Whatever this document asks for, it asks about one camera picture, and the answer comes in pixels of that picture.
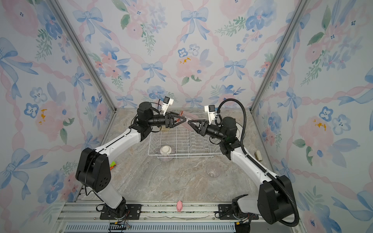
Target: metal corner post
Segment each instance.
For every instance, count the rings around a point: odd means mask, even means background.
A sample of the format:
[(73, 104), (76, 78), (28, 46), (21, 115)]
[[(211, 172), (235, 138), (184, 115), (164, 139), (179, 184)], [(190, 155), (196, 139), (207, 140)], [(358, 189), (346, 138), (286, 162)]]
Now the metal corner post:
[(61, 5), (59, 4), (58, 0), (47, 0), (46, 1), (49, 7), (51, 8), (53, 14), (57, 18), (57, 20), (60, 22), (61, 27), (63, 30), (67, 33), (69, 39), (71, 40), (72, 45), (76, 49), (78, 55), (82, 59), (83, 64), (86, 66), (89, 74), (91, 75), (94, 83), (97, 85), (98, 90), (101, 92), (104, 100), (107, 102), (109, 107), (112, 111), (116, 110), (116, 107), (111, 100), (109, 94), (106, 91), (106, 88), (104, 87), (103, 83), (101, 82), (100, 77), (96, 74), (95, 68), (93, 67), (93, 64), (91, 63), (87, 53), (85, 52), (82, 44), (78, 40), (78, 36), (76, 35), (74, 29), (72, 28), (68, 18), (66, 17), (66, 14), (64, 13), (63, 9), (61, 8)]
[(280, 63), (281, 57), (285, 53), (285, 50), (286, 50), (286, 48), (287, 48), (287, 46), (290, 42), (290, 39), (292, 38), (295, 30), (299, 26), (299, 22), (302, 19), (303, 13), (306, 10), (306, 7), (307, 7), (308, 3), (309, 3), (309, 0), (300, 0), (299, 1), (299, 5), (297, 6), (297, 8), (294, 11), (294, 15), (293, 15), (293, 18), (291, 19), (289, 27), (285, 31), (284, 38), (281, 41), (280, 46), (277, 48), (277, 51), (276, 51), (275, 56), (273, 58), (274, 62), (272, 62), (270, 67), (268, 68), (268, 72), (266, 73), (266, 76), (264, 77), (263, 82), (261, 83), (261, 85), (259, 87), (258, 93), (255, 96), (254, 102), (253, 102), (253, 104), (250, 108), (251, 113), (253, 113), (255, 111), (255, 109), (258, 107), (259, 102), (260, 102), (260, 100), (261, 100), (261, 98), (262, 98), (262, 96), (263, 96), (263, 94), (266, 90), (266, 87), (268, 86), (268, 83), (271, 80), (272, 75), (275, 72), (275, 69), (276, 69), (277, 65)]

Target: marble countertop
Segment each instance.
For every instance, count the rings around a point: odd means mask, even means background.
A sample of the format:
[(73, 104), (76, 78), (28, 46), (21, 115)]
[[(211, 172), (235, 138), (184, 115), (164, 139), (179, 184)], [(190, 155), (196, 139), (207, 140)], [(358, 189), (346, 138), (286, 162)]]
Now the marble countertop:
[[(202, 109), (183, 109), (191, 113)], [(118, 109), (116, 118), (106, 138), (106, 142), (123, 133), (135, 109)], [(243, 122), (241, 110), (221, 110), (222, 116), (231, 116), (240, 124)], [(259, 150), (261, 162), (273, 170), (254, 120), (247, 112), (247, 126), (244, 145), (249, 153)], [(112, 182), (118, 192), (131, 201), (222, 201), (230, 202), (242, 194), (257, 196), (258, 188), (247, 174), (223, 154), (215, 157), (174, 158), (161, 162), (156, 156), (148, 155), (148, 136), (144, 141), (132, 146), (116, 158), (117, 166), (112, 170)], [(217, 163), (221, 174), (212, 178), (206, 173), (206, 166)], [(97, 199), (92, 193), (83, 200)]]

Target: floral wallpaper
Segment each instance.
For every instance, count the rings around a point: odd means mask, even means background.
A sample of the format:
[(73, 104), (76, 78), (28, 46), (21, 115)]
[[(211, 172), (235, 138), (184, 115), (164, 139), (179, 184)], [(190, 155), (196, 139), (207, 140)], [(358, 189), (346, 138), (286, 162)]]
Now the floral wallpaper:
[(117, 107), (167, 95), (200, 108), (251, 106), (298, 0), (59, 3)]
[(0, 5), (0, 232), (49, 232), (112, 111), (44, 1)]
[(311, 0), (254, 110), (308, 233), (373, 232), (372, 11)]

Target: plastic container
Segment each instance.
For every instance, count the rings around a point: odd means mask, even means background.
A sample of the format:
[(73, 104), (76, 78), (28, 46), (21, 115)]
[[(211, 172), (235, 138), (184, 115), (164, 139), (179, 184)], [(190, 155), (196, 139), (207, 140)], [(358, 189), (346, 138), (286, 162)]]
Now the plastic container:
[(192, 127), (190, 127), (190, 125), (188, 124), (188, 121), (189, 120), (198, 120), (198, 116), (194, 115), (192, 113), (189, 113), (187, 111), (180, 111), (179, 116), (186, 117), (186, 122), (182, 123), (181, 126), (183, 126), (183, 127), (187, 128), (188, 130), (194, 132)]
[(173, 159), (173, 156), (171, 156), (169, 154), (174, 154), (175, 153), (175, 151), (168, 145), (161, 147), (160, 152), (161, 152), (161, 155), (158, 156), (158, 159), (162, 162), (171, 161)]
[(213, 163), (210, 163), (209, 165), (207, 165), (206, 173), (207, 173), (208, 176), (210, 176), (212, 178), (216, 178), (220, 175), (221, 168), (220, 168), (218, 163), (213, 162)]

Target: blue bow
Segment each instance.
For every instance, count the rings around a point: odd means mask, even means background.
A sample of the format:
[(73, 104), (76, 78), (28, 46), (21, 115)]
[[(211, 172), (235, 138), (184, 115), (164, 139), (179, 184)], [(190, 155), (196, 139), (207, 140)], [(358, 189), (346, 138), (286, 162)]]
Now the blue bow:
[(38, 159), (21, 165), (24, 161), (26, 161), (30, 157), (30, 154), (22, 148), (18, 148), (13, 152), (12, 155), (12, 162), (8, 164), (6, 169), (2, 172), (0, 172), (0, 189), (5, 188), (9, 183), (10, 179), (12, 178), (12, 175), (22, 181), (25, 185), (22, 188), (22, 200), (25, 199), (26, 194), (31, 194), (30, 190), (28, 190), (27, 187), (27, 181), (28, 181), (28, 174), (24, 171), (14, 171), (16, 168), (18, 169), (30, 169), (30, 168), (36, 168), (43, 166), (47, 164), (48, 162), (41, 162), (43, 159), (43, 156), (40, 156)]
[(274, 166), (275, 170), (278, 171), (281, 175), (285, 174), (285, 176), (287, 176), (289, 178), (290, 182), (294, 183), (295, 182), (295, 176), (293, 175), (293, 173), (290, 172), (290, 170), (288, 168), (288, 163), (286, 162), (286, 160), (284, 158), (282, 158), (281, 164), (284, 168), (279, 170), (276, 166)]
[(88, 41), (89, 43), (91, 42), (91, 35), (94, 34), (94, 26), (96, 26), (96, 28), (104, 35), (106, 36), (107, 38), (110, 38), (110, 36), (108, 35), (108, 33), (111, 33), (112, 31), (110, 30), (107, 30), (103, 27), (101, 27), (100, 25), (98, 25), (95, 21), (98, 21), (98, 22), (102, 22), (102, 14), (101, 14), (101, 11), (98, 9), (98, 8), (92, 8), (90, 12), (86, 11), (86, 12), (82, 12), (82, 11), (79, 11), (79, 10), (76, 10), (73, 12), (73, 15), (75, 17), (75, 19), (82, 23), (84, 22), (85, 20), (87, 20), (87, 25), (88, 25), (88, 29), (90, 30), (90, 33), (85, 37), (85, 41)]
[(84, 72), (82, 68), (78, 66), (78, 68), (76, 69), (76, 74), (71, 77), (71, 84), (73, 86), (76, 86), (77, 84), (79, 84), (79, 86), (82, 88), (82, 101), (85, 100), (83, 83), (87, 84), (88, 86), (92, 86), (92, 84), (90, 83), (91, 79), (82, 79), (81, 77), (83, 76), (84, 76)]
[[(185, 43), (185, 41), (188, 38), (188, 35), (194, 32), (194, 29), (195, 29), (194, 19), (198, 19), (200, 21), (206, 22), (208, 16), (209, 16), (209, 10), (206, 7), (200, 9), (199, 11), (193, 11), (193, 12), (191, 12), (190, 10), (183, 10), (181, 12), (181, 20), (183, 22), (188, 22), (190, 20), (190, 27), (189, 27), (189, 33), (183, 35), (180, 41), (184, 41)], [(198, 31), (200, 31), (202, 37), (205, 38), (205, 40), (207, 40), (205, 34), (209, 33), (210, 31), (202, 27), (202, 25), (200, 24), (198, 20), (195, 21), (195, 23), (197, 24)]]
[(240, 68), (244, 68), (244, 67), (246, 66), (246, 62), (247, 62), (246, 59), (242, 59), (242, 60), (240, 60), (239, 62), (233, 62), (233, 61), (227, 61), (227, 62), (225, 62), (225, 63), (224, 63), (224, 67), (225, 67), (225, 68), (229, 68), (229, 67), (230, 67), (231, 70), (229, 71), (229, 74), (228, 74), (228, 75), (222, 77), (220, 80), (223, 80), (223, 81), (224, 81), (228, 76), (232, 75), (233, 72), (234, 72), (234, 70), (235, 70), (234, 67), (236, 67), (236, 74), (237, 74), (237, 76), (239, 77), (239, 79), (242, 79), (241, 76), (244, 75), (244, 73), (242, 73), (242, 72), (238, 69), (238, 67), (240, 67)]
[[(365, 75), (365, 81), (369, 83), (373, 83), (373, 68), (371, 68), (370, 71), (368, 71), (368, 73)], [(350, 103), (353, 101), (356, 101), (359, 104), (365, 104), (373, 100), (373, 88), (356, 99), (350, 96), (342, 96), (342, 97), (339, 97), (338, 99), (341, 101), (339, 105)], [(373, 111), (370, 114), (370, 121), (369, 121), (369, 131), (372, 131), (372, 130), (373, 130)]]
[(15, 57), (18, 56), (18, 52), (15, 49), (15, 47), (12, 45), (12, 43), (7, 40), (6, 38), (2, 37), (0, 38), (0, 66), (5, 70), (5, 72), (8, 73), (8, 75), (13, 79), (13, 86), (12, 86), (12, 98), (15, 100), (16, 96), (22, 98), (21, 93), (18, 90), (17, 81), (18, 81), (18, 74), (17, 72), (8, 65), (7, 63), (3, 62), (2, 59), (6, 60), (11, 65), (34, 75), (38, 75), (37, 72), (30, 69), (32, 67), (32, 62), (25, 63), (25, 62), (16, 62), (12, 59), (9, 59), (7, 57)]
[(149, 70), (149, 72), (150, 72), (150, 77), (147, 78), (147, 79), (145, 79), (144, 82), (149, 83), (150, 79), (151, 79), (152, 77), (154, 77), (154, 72), (157, 74), (157, 76), (158, 76), (160, 79), (162, 79), (164, 82), (166, 81), (166, 80), (164, 79), (165, 75), (163, 75), (163, 74), (161, 74), (161, 73), (159, 73), (159, 72), (157, 71), (157, 70), (162, 70), (162, 69), (163, 69), (162, 62), (156, 62), (156, 63), (154, 63), (154, 64), (143, 63), (143, 64), (141, 64), (141, 68), (142, 68), (143, 70)]
[(124, 108), (125, 106), (127, 106), (127, 104), (130, 104), (134, 108), (137, 107), (137, 104), (131, 102), (134, 100), (132, 95), (116, 96), (115, 98), (117, 99), (117, 101), (123, 101), (123, 106), (121, 108)]
[(282, 103), (277, 103), (278, 104), (278, 108), (281, 107), (281, 106), (284, 106), (284, 107), (287, 107), (288, 105), (289, 106), (289, 110), (288, 110), (288, 120), (289, 121), (289, 117), (293, 118), (293, 104), (294, 104), (294, 108), (297, 108), (299, 107), (301, 104), (302, 104), (302, 98), (301, 97), (298, 97), (294, 94), (294, 91), (293, 91), (293, 88), (289, 87), (288, 90), (286, 91), (286, 95), (290, 98), (288, 98), (288, 100), (282, 104)]
[(191, 108), (194, 107), (194, 104), (196, 104), (198, 108), (202, 108), (203, 106), (199, 104), (199, 103), (202, 103), (202, 101), (203, 101), (203, 97), (201, 96), (197, 98), (186, 98), (185, 99), (185, 102), (190, 103)]

